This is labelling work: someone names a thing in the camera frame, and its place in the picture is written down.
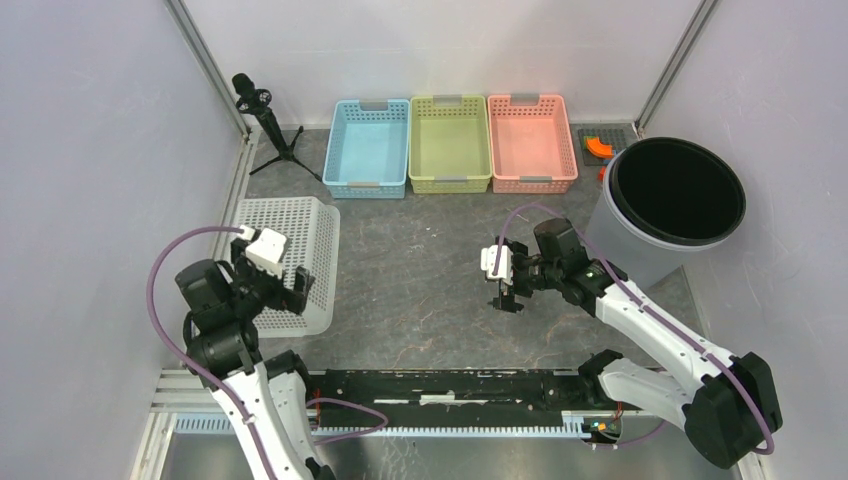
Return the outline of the large white perforated basket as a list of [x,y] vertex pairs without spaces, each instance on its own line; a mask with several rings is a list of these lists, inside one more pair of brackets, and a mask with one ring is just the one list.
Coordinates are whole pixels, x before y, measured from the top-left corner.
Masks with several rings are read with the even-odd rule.
[[285,285],[294,287],[294,271],[303,267],[314,277],[300,315],[265,309],[254,324],[262,339],[317,335],[333,321],[339,257],[339,210],[312,196],[244,199],[234,218],[236,226],[269,228],[287,237],[282,261]]

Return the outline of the pink plastic basket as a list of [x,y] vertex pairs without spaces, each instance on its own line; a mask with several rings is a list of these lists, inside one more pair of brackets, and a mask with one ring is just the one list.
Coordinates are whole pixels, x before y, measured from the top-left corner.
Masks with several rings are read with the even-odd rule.
[[492,188],[497,194],[564,194],[578,179],[570,122],[558,94],[487,98]]

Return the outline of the green plastic basket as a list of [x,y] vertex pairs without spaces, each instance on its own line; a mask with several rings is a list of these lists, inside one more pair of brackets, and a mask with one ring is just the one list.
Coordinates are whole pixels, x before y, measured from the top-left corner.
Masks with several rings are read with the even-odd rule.
[[492,179],[482,95],[410,99],[408,177],[416,194],[478,194]]

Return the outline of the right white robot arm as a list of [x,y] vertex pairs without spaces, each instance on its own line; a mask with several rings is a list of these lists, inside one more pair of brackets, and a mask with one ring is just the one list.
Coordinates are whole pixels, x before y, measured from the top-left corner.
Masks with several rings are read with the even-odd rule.
[[538,224],[538,253],[499,235],[480,251],[485,279],[498,286],[492,306],[518,313],[521,298],[556,291],[634,342],[660,365],[640,367],[605,350],[579,369],[580,400],[644,410],[684,432],[711,464],[728,469],[749,454],[770,455],[783,419],[773,373],[754,352],[737,355],[695,333],[652,301],[604,258],[593,258],[565,218]]

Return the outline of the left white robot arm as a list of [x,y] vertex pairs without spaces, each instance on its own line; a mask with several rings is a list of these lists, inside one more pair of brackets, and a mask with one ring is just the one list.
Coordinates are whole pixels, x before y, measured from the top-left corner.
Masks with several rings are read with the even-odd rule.
[[254,319],[266,308],[303,312],[314,282],[298,267],[291,289],[283,278],[246,259],[235,266],[211,259],[179,272],[187,322],[197,327],[186,355],[189,369],[226,414],[256,479],[332,479],[318,455],[306,404],[314,381],[299,355],[286,351],[265,361]]

